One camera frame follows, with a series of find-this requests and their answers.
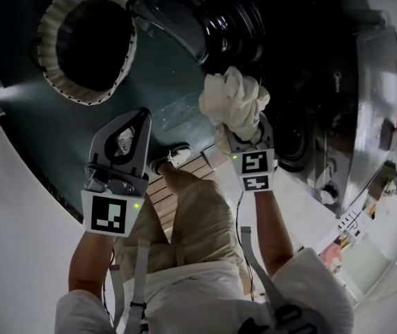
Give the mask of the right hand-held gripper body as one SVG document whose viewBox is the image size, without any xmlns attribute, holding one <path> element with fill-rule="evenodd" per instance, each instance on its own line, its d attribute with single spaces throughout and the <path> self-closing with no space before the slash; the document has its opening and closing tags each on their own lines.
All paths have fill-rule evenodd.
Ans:
<svg viewBox="0 0 397 334">
<path fill-rule="evenodd" d="M 235 173 L 244 192 L 272 190 L 274 156 L 273 148 L 231 154 Z"/>
</svg>

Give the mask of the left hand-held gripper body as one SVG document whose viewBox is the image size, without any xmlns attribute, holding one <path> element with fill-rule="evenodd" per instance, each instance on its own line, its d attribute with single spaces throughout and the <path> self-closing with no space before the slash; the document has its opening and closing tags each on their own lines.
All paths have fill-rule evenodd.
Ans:
<svg viewBox="0 0 397 334">
<path fill-rule="evenodd" d="M 89 164 L 86 178 L 81 190 L 86 231 L 128 237 L 142 208 L 149 176 Z"/>
</svg>

